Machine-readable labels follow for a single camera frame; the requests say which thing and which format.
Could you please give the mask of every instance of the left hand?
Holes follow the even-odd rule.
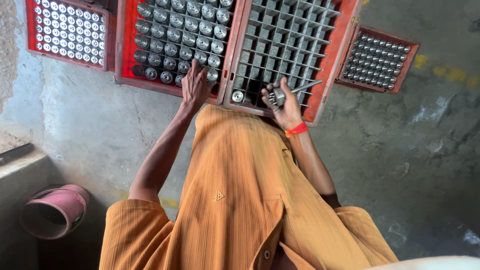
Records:
[[[207,66],[200,70],[200,62],[193,59],[192,67],[181,81],[182,106],[191,110],[193,114],[198,112],[212,91],[212,88],[207,83],[207,72]]]

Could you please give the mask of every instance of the shirt sleeve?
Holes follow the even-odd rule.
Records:
[[[358,207],[338,207],[334,210],[372,266],[398,262],[367,211]]]
[[[173,222],[150,201],[127,199],[107,211],[101,270],[144,269],[165,256]]]

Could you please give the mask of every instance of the hand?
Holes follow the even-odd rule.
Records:
[[[187,75],[181,80],[183,101],[181,105],[193,114],[198,110],[207,100],[212,87],[207,83],[208,67],[200,70],[200,63],[198,60],[192,60],[192,67],[188,70]]]
[[[285,94],[285,102],[281,108],[268,101],[269,91],[277,87],[280,87]],[[280,81],[274,82],[273,84],[267,85],[266,89],[262,89],[262,95],[263,102],[273,110],[278,124],[284,130],[293,129],[303,122],[297,97],[290,91],[286,77],[283,77]]]

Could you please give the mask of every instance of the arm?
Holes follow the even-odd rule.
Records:
[[[158,193],[170,173],[183,137],[194,115],[205,103],[211,91],[206,81],[208,68],[200,71],[199,65],[194,59],[192,67],[182,79],[183,101],[180,108],[140,166],[130,186],[129,199],[142,199],[160,204]]]
[[[271,102],[268,101],[268,90],[279,86],[285,93],[285,103],[282,108],[272,105]],[[284,77],[280,83],[276,82],[275,85],[268,85],[267,88],[268,90],[262,89],[262,100],[273,110],[280,126],[284,130],[289,130],[301,124],[303,119],[301,117],[300,106],[295,94],[291,93],[287,85],[287,78]],[[334,209],[340,207],[332,177],[318,155],[310,134],[308,132],[300,133],[293,135],[289,140],[303,175],[305,175],[307,180],[330,207]]]

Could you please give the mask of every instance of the red plastic crate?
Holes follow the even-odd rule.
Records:
[[[281,3],[294,3],[295,1],[284,0]],[[304,6],[314,5],[315,0],[309,0],[301,2]],[[267,3],[267,0],[262,1],[262,5]],[[313,95],[305,95],[303,97],[303,103],[306,106],[302,107],[302,115],[305,122],[309,127],[315,127],[322,114],[324,109],[325,101],[329,95],[330,88],[332,87],[340,63],[344,58],[345,50],[347,48],[348,42],[351,38],[351,33],[353,31],[355,21],[358,17],[361,5],[363,1],[361,0],[324,0],[322,1],[322,6],[329,4],[335,5],[335,11],[340,12],[334,18],[331,18],[329,25],[333,26],[333,30],[326,32],[324,40],[331,41],[330,44],[327,44],[322,47],[320,54],[323,54],[324,57],[318,58],[315,64],[315,67],[321,70],[314,72],[311,76],[312,80],[322,79],[323,82],[312,87],[309,91]],[[233,110],[239,110],[244,112],[249,112],[257,115],[267,116],[273,118],[274,115],[270,109],[268,109],[263,103],[262,106],[254,106],[248,102],[234,102],[232,100],[232,93],[234,90],[234,83],[237,78],[237,69],[239,67],[240,58],[243,52],[243,45],[245,41],[245,36],[247,33],[247,27],[249,25],[249,18],[252,11],[252,0],[246,0],[244,5],[244,11],[241,19],[241,25],[238,35],[238,40],[236,42],[235,53],[232,55],[232,66],[231,73],[228,76],[227,90],[225,93],[225,98],[223,104],[225,107]]]
[[[120,18],[123,18],[123,20],[121,20],[117,26],[115,79],[121,84],[182,97],[182,89],[175,84],[175,80],[172,80],[172,82],[167,85],[162,83],[159,78],[155,80],[148,80],[145,77],[136,77],[132,73],[132,67],[139,64],[133,58],[133,54],[139,49],[134,42],[134,38],[138,34],[135,28],[135,22],[137,19],[143,19],[138,15],[137,12],[137,5],[141,2],[144,1],[119,1],[118,15]],[[238,35],[238,28],[240,25],[244,1],[237,0],[234,2],[234,5],[234,14],[231,18],[230,33],[224,54],[225,60],[222,67],[222,72],[219,73],[220,82],[217,83],[212,89],[212,94],[206,101],[210,104],[222,103],[225,87],[227,85],[227,75],[229,74],[230,66],[232,64],[229,56],[233,54],[235,49],[235,42]]]
[[[76,58],[69,58],[68,56],[62,56],[57,53],[53,53],[51,51],[39,50],[36,47],[38,43],[36,39],[37,31],[35,26],[37,25],[35,21],[35,17],[37,13],[35,13],[34,9],[36,6],[40,6],[40,8],[44,9],[44,7],[40,4],[37,5],[34,0],[25,0],[25,18],[27,23],[25,24],[25,38],[26,38],[26,49],[32,54],[41,55],[43,57],[48,57],[51,59],[63,61],[69,64],[74,64],[77,66],[86,67],[89,69],[93,69],[96,71],[112,71],[115,67],[115,54],[114,54],[114,46],[115,46],[115,32],[117,30],[117,17],[115,15],[110,14],[107,10],[101,9],[96,6],[90,6],[85,3],[77,2],[77,1],[70,1],[70,0],[55,0],[50,2],[56,3],[63,3],[67,6],[73,6],[75,8],[80,8],[83,10],[87,10],[90,12],[94,12],[100,14],[105,17],[105,52],[104,52],[104,64],[103,66],[99,64],[94,64],[92,62],[85,62],[83,60],[78,60]]]
[[[358,39],[358,33],[361,32],[362,35],[367,34],[369,36],[373,36],[375,38],[379,38],[385,41],[390,41],[392,43],[397,43],[399,45],[410,46],[411,50],[408,53],[405,53],[407,59],[403,62],[403,67],[400,69],[400,74],[396,76],[397,81],[394,84],[394,88],[384,89],[376,86],[372,86],[369,84],[365,84],[359,81],[351,80],[348,78],[344,78],[343,74],[346,71],[347,64],[349,64],[349,59],[352,54],[352,50],[355,48],[355,41]],[[353,31],[353,34],[350,38],[350,42],[348,44],[348,49],[344,58],[342,59],[340,69],[338,70],[338,74],[336,76],[335,83],[343,86],[347,86],[356,90],[364,90],[364,91],[372,91],[378,93],[387,93],[396,95],[402,86],[402,82],[407,75],[415,56],[417,55],[418,49],[420,47],[420,43],[414,40],[407,39],[405,37],[399,37],[395,34],[387,33],[383,30],[376,29],[366,25],[357,25]]]

